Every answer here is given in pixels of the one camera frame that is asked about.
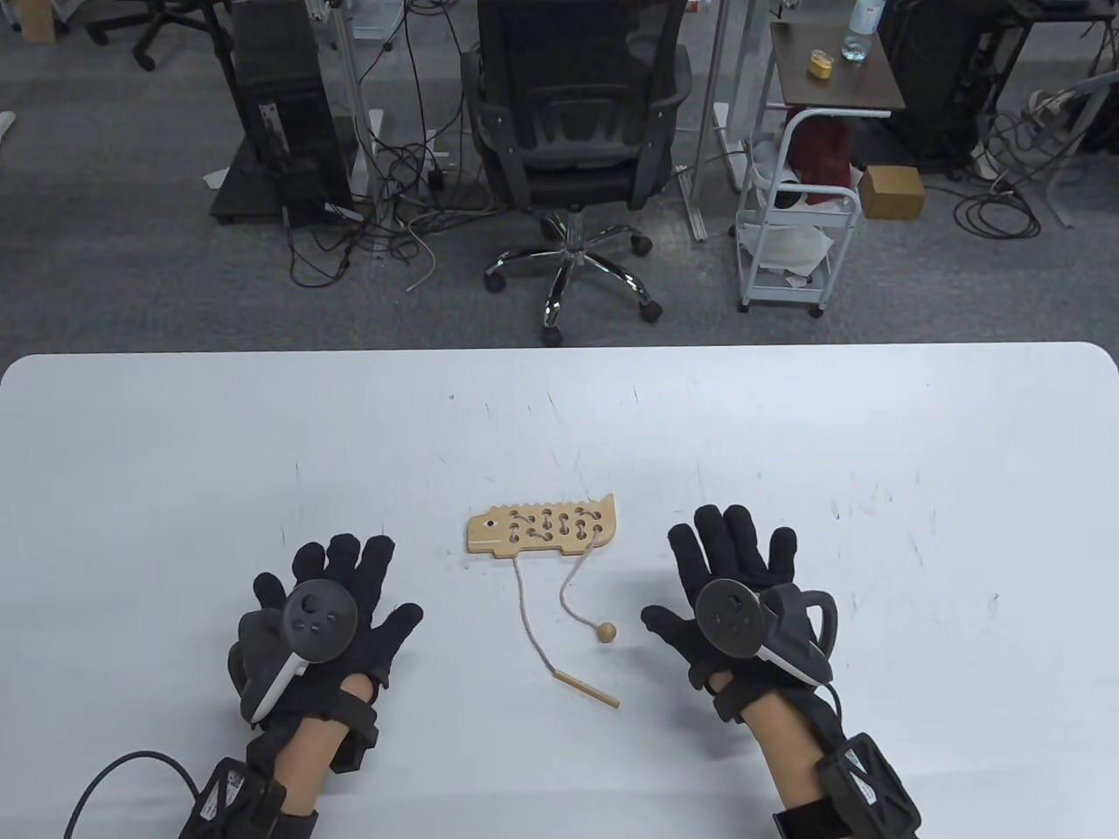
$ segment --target wooden needle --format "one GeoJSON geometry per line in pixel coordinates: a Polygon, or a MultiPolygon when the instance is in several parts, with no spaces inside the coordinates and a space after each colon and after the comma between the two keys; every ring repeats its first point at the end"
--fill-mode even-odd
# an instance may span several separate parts
{"type": "Polygon", "coordinates": [[[609,705],[611,708],[617,709],[621,706],[621,701],[614,699],[612,696],[610,696],[610,694],[603,694],[598,688],[592,688],[585,681],[580,681],[574,676],[568,676],[563,670],[553,670],[552,675],[555,678],[560,679],[560,681],[562,681],[564,685],[571,685],[571,687],[575,688],[575,690],[582,690],[587,696],[598,699],[600,703],[609,705]]]}

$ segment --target wooden lacing toy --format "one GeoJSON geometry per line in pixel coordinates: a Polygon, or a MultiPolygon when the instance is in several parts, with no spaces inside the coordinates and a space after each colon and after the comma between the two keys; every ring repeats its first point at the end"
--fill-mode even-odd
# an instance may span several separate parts
{"type": "Polygon", "coordinates": [[[618,532],[618,515],[612,493],[601,501],[491,507],[488,512],[472,517],[467,524],[467,550],[471,554],[492,554],[498,559],[513,560],[513,569],[517,574],[520,622],[548,672],[565,685],[612,708],[618,708],[621,703],[609,694],[556,669],[536,640],[528,621],[525,578],[518,558],[521,550],[560,550],[565,556],[577,555],[579,559],[560,586],[560,605],[576,621],[593,629],[601,643],[610,643],[618,637],[618,629],[612,623],[596,623],[577,614],[567,604],[567,586],[583,567],[591,552],[613,539],[615,532],[618,532]]]}

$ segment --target plastic bottle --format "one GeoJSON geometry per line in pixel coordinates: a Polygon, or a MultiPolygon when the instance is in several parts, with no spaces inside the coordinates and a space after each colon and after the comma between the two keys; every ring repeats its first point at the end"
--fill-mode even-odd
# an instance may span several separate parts
{"type": "Polygon", "coordinates": [[[843,39],[844,58],[855,64],[866,60],[885,8],[886,0],[856,0],[850,23],[847,25],[847,35],[843,39]]]}

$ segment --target forearm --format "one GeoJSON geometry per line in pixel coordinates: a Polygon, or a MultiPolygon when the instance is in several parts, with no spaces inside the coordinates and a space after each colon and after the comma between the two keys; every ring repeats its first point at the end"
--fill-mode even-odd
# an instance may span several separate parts
{"type": "MultiPolygon", "coordinates": [[[[373,699],[373,682],[365,676],[350,676],[342,682],[342,690],[365,701],[373,699]]],[[[288,791],[282,812],[310,816],[314,811],[330,762],[348,730],[330,719],[309,717],[300,723],[295,736],[276,755],[275,781],[288,791]]]]}
{"type": "MultiPolygon", "coordinates": [[[[730,673],[715,673],[709,682],[712,690],[718,692],[730,684],[731,678],[730,673]]],[[[824,798],[824,788],[816,774],[816,764],[824,757],[824,750],[803,717],[780,694],[767,694],[744,708],[742,719],[762,747],[786,809],[824,798]]]]}

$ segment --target black mesh chair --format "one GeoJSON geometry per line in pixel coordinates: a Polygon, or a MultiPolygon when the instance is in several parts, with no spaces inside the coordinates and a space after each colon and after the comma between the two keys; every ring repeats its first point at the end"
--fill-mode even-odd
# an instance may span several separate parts
{"type": "Polygon", "coordinates": [[[661,314],[641,281],[589,245],[630,236],[634,254],[652,243],[629,225],[584,237],[584,207],[624,201],[640,209],[673,173],[676,111],[692,89],[687,50],[676,44],[687,0],[479,0],[478,49],[462,55],[462,85],[474,145],[490,187],[521,211],[543,211],[546,247],[506,251],[486,268],[558,261],[544,304],[544,343],[556,347],[564,292],[589,264],[637,296],[641,318],[661,314]]]}
{"type": "Polygon", "coordinates": [[[110,18],[109,20],[95,20],[92,23],[85,25],[85,31],[93,39],[94,44],[103,47],[109,44],[109,32],[142,26],[144,29],[140,34],[140,38],[132,46],[132,57],[148,73],[156,69],[156,59],[148,55],[148,48],[156,40],[159,30],[164,26],[173,23],[213,35],[217,20],[214,16],[213,3],[222,2],[227,12],[232,11],[231,0],[181,0],[181,2],[171,2],[171,0],[142,0],[142,2],[144,11],[137,15],[123,15],[119,18],[110,18]],[[196,11],[201,11],[205,20],[196,20],[190,17],[196,11]]]}

